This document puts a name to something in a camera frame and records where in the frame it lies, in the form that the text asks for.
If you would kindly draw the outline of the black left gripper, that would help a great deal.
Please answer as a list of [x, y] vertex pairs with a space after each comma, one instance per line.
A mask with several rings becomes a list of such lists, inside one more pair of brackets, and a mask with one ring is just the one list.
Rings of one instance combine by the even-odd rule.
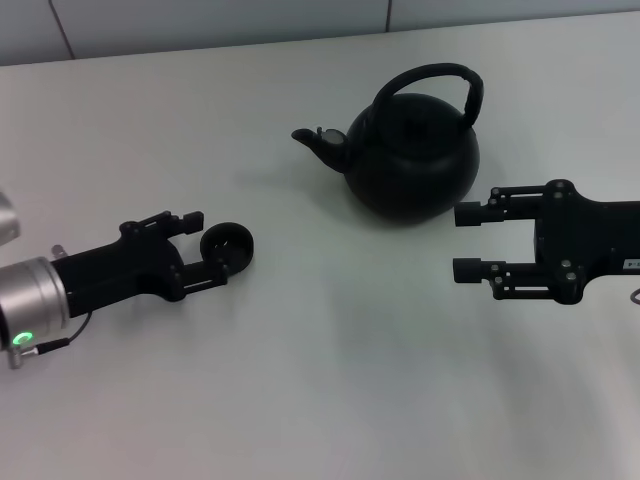
[[184, 265], [169, 241], [202, 231], [200, 211], [180, 217], [163, 211], [120, 225], [115, 242], [53, 262], [66, 293], [69, 316], [79, 317], [137, 295], [156, 295], [168, 302], [226, 285], [229, 265], [214, 259]]

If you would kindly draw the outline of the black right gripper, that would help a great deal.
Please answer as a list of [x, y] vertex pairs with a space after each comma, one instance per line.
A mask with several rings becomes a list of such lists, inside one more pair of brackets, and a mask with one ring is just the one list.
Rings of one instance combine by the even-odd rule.
[[565, 179], [546, 185], [493, 187], [485, 204], [454, 207], [457, 227], [533, 220], [542, 236], [535, 263], [455, 258], [454, 281], [487, 281], [495, 300], [579, 303], [589, 282], [604, 276], [639, 274], [639, 203], [604, 202], [581, 195]]

